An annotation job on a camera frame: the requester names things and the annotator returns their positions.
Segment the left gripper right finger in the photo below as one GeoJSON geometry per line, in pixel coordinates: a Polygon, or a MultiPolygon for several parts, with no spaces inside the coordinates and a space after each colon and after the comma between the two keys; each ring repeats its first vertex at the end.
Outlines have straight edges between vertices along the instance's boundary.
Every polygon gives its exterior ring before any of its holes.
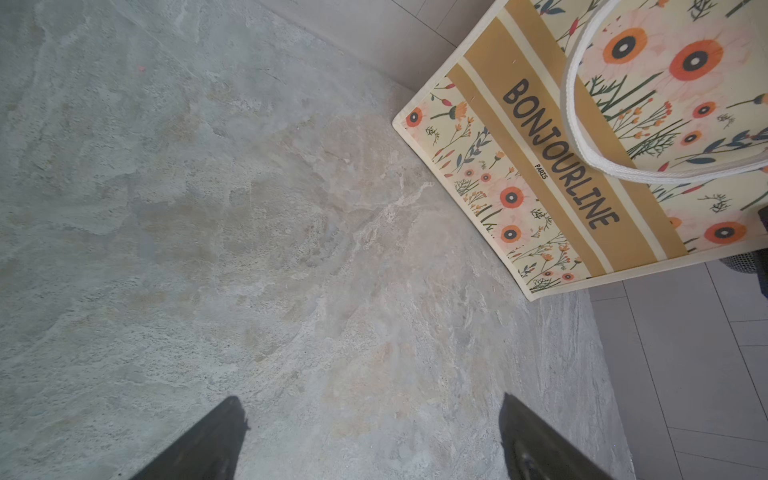
{"type": "Polygon", "coordinates": [[[504,394],[498,425],[509,479],[610,479],[514,395],[504,394]]]}

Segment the floral canvas tote bag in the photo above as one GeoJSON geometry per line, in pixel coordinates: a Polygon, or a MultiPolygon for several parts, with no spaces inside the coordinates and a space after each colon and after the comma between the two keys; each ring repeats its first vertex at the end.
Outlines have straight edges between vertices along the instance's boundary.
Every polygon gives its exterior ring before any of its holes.
{"type": "Polygon", "coordinates": [[[393,120],[530,300],[767,245],[763,1],[497,1],[393,120]]]}

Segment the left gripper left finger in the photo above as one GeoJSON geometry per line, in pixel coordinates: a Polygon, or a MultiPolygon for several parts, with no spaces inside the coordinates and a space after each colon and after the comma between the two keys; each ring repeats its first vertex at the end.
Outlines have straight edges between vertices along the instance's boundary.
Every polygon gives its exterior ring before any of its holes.
{"type": "Polygon", "coordinates": [[[249,430],[237,396],[229,396],[193,425],[132,480],[233,480],[249,430]]]}

